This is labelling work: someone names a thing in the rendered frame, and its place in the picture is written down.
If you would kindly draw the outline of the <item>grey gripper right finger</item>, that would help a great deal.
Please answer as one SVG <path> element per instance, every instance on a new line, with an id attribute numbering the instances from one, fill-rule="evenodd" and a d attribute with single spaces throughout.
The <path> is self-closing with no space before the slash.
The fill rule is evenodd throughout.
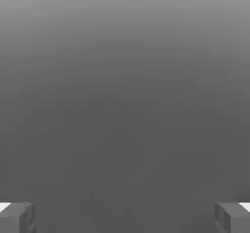
<path id="1" fill-rule="evenodd" d="M 218 233 L 250 233 L 250 202 L 215 203 Z"/>

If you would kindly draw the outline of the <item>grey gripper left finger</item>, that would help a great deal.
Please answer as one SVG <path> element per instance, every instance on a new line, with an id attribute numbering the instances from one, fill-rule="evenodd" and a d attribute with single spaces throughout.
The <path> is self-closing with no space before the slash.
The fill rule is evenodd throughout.
<path id="1" fill-rule="evenodd" d="M 36 233 L 35 204 L 0 202 L 0 233 Z"/>

